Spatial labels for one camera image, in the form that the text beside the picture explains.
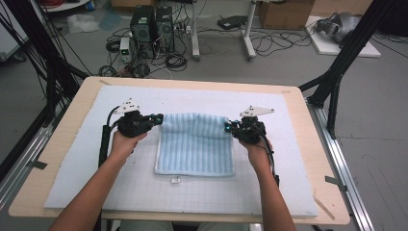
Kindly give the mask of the white floor board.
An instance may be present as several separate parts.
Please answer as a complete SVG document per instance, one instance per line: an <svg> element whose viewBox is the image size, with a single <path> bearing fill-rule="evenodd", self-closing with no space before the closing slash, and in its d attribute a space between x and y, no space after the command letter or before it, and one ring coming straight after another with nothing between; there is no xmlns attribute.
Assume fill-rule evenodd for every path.
<svg viewBox="0 0 408 231"><path fill-rule="evenodd" d="M312 43L318 54L337 56L341 51L340 45L328 37L324 32L315 31L319 19L321 19L321 16L311 15L306 22L306 31L311 37ZM370 42L368 42L359 53L359 57L380 58L381 54Z"/></svg>

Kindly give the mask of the grey tape strip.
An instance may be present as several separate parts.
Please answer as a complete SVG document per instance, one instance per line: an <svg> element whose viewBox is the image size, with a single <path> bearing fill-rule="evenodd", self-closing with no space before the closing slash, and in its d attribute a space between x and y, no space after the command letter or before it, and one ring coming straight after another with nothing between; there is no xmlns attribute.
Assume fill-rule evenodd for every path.
<svg viewBox="0 0 408 231"><path fill-rule="evenodd" d="M331 176L325 176L324 177L325 181L327 183L336 185L339 188L340 192L346 192L347 191L347 185L343 184L341 180L331 177Z"/></svg>

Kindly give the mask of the aluminium rail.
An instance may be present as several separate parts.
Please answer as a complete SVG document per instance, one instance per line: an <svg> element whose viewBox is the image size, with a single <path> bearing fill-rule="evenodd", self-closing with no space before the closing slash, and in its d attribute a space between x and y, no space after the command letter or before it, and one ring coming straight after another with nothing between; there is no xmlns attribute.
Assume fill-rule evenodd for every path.
<svg viewBox="0 0 408 231"><path fill-rule="evenodd" d="M327 148L329 163L335 172L335 178L341 180L343 184L347 185L347 191L341 193L345 196L349 216L357 225L359 231L375 231L368 210L365 207L344 158L344 153L341 149L340 143L336 138L331 137L328 129L326 128L326 123L328 121L326 112L324 109L316 108L310 104L308 104L307 107L315 121L315 126L322 134L323 144Z"/></svg>
<svg viewBox="0 0 408 231"><path fill-rule="evenodd" d="M27 164L39 158L53 132L53 126L41 126L28 139L28 143L23 145L23 149L19 152L19 157L0 182L0 211L6 208L7 204L12 200L14 193L22 186L32 170L32 167L28 167Z"/></svg>

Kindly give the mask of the clear plastic bag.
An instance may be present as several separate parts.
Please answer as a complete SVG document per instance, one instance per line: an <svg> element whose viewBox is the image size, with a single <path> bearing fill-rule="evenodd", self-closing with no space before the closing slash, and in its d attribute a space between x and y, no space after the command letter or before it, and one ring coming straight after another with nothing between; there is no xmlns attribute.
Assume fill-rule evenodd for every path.
<svg viewBox="0 0 408 231"><path fill-rule="evenodd" d="M90 33L99 29L98 23L92 15L74 14L67 18L69 32L71 34Z"/></svg>

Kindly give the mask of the grey headset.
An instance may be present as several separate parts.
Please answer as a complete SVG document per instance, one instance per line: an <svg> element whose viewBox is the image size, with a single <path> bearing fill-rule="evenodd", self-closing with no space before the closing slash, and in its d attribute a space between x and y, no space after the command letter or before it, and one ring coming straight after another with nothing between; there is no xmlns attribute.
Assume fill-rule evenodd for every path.
<svg viewBox="0 0 408 231"><path fill-rule="evenodd" d="M333 13L327 18L319 19L315 30L324 32L336 43L341 44L354 31L361 18L349 12Z"/></svg>

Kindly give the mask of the blue striped towel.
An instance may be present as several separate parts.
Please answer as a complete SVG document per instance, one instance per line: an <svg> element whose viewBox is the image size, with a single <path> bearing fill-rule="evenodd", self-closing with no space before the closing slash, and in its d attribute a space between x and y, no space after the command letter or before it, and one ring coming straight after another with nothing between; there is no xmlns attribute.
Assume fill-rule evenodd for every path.
<svg viewBox="0 0 408 231"><path fill-rule="evenodd" d="M224 131L226 122L228 118L219 115L165 115L160 128L155 173L193 177L234 176L233 139Z"/></svg>

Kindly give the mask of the white desk leg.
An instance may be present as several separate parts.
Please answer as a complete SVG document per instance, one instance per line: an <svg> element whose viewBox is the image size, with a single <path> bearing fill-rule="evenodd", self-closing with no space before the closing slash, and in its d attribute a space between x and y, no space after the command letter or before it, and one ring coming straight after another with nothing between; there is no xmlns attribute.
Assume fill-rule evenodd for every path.
<svg viewBox="0 0 408 231"><path fill-rule="evenodd" d="M244 45L247 51L247 58L250 61L256 57L256 53L255 53L255 50L253 48L253 45L250 39L250 32L251 32L255 10L256 10L256 1L250 0L246 27L245 27L245 30L242 32L242 39L243 39L243 42L244 42Z"/></svg>
<svg viewBox="0 0 408 231"><path fill-rule="evenodd" d="M198 11L196 9L197 0L192 0L191 3L191 51L192 51L192 58L196 61L200 61L200 51L199 51L199 42L198 42L198 34L196 28L196 21L198 17Z"/></svg>

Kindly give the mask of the person's left hand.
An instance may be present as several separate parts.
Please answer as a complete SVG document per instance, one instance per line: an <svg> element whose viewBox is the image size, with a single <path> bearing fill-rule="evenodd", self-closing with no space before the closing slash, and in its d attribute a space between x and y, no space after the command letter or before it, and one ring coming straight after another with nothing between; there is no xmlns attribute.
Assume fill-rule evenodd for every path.
<svg viewBox="0 0 408 231"><path fill-rule="evenodd" d="M143 133L139 136L128 138L119 131L115 131L109 160L114 160L122 164L125 163L127 158L133 153L138 142L143 140L146 136L147 134Z"/></svg>

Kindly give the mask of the black flat device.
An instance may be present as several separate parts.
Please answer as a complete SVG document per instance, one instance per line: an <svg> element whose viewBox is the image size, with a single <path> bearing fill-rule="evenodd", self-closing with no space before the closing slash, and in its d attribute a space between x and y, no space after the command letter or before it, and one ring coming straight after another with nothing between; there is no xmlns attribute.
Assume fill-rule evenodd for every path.
<svg viewBox="0 0 408 231"><path fill-rule="evenodd" d="M223 30L230 30L233 28L239 28L246 23L247 19L243 15L233 15L220 19L217 25Z"/></svg>

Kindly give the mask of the slim black computer tower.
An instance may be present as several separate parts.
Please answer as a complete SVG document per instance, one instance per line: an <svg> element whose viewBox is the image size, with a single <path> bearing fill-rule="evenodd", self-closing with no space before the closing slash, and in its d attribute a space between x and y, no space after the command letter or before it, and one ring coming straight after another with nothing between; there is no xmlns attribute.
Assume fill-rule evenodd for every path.
<svg viewBox="0 0 408 231"><path fill-rule="evenodd" d="M161 50L166 51L167 53L174 52L175 45L172 8L169 6L159 7L156 10L156 23Z"/></svg>

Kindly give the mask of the person's right hand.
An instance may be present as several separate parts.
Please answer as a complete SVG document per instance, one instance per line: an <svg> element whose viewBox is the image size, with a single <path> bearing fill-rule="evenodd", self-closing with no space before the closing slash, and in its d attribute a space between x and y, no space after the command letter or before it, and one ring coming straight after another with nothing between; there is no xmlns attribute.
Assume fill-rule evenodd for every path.
<svg viewBox="0 0 408 231"><path fill-rule="evenodd" d="M256 144L241 141L241 145L247 150L249 162L256 174L271 174L267 148L263 141Z"/></svg>

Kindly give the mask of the white grid mat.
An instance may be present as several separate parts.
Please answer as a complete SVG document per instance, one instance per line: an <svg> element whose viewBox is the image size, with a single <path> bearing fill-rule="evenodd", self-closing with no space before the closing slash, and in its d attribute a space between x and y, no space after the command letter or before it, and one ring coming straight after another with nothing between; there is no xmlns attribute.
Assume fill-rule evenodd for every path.
<svg viewBox="0 0 408 231"><path fill-rule="evenodd" d="M133 98L144 115L199 113L237 120L249 106L273 109L262 115L272 143L279 189L292 216L317 215L309 178L294 135L288 104L281 93L182 90L104 86L98 92L76 138L64 156L47 199L47 208L63 208L88 182L98 166L102 127L110 111ZM233 137L235 175L193 177L154 171L161 125L152 128L120 171L106 202L107 210L184 214L260 215L257 177L245 148Z"/></svg>

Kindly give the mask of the grey white cabinet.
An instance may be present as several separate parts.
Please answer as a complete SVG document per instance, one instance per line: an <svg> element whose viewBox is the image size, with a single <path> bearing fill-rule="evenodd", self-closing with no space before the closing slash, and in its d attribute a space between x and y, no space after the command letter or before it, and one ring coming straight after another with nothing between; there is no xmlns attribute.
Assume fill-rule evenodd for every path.
<svg viewBox="0 0 408 231"><path fill-rule="evenodd" d="M0 4L0 62L5 62L17 51L19 44L4 27L1 20L4 20L7 25L11 25L15 29L17 36L23 43L28 40L28 37L9 8L5 4Z"/></svg>

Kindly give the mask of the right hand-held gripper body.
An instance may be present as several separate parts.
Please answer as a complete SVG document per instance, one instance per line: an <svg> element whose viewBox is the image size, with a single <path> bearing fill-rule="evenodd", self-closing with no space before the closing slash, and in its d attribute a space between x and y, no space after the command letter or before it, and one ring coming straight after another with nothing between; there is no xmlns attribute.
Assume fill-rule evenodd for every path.
<svg viewBox="0 0 408 231"><path fill-rule="evenodd" d="M272 114L273 112L273 109L249 106L240 113L242 119L239 120L240 124L237 126L239 130L231 133L232 136L246 143L258 143L267 134L266 126L259 120L258 116Z"/></svg>

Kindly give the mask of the white power supply box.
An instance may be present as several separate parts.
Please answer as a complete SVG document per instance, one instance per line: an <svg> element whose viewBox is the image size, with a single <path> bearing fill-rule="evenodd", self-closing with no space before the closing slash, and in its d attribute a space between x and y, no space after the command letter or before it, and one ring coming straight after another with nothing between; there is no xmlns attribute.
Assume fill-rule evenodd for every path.
<svg viewBox="0 0 408 231"><path fill-rule="evenodd" d="M121 55L121 59L124 63L128 64L132 61L132 54L131 54L129 38L120 39L119 52Z"/></svg>

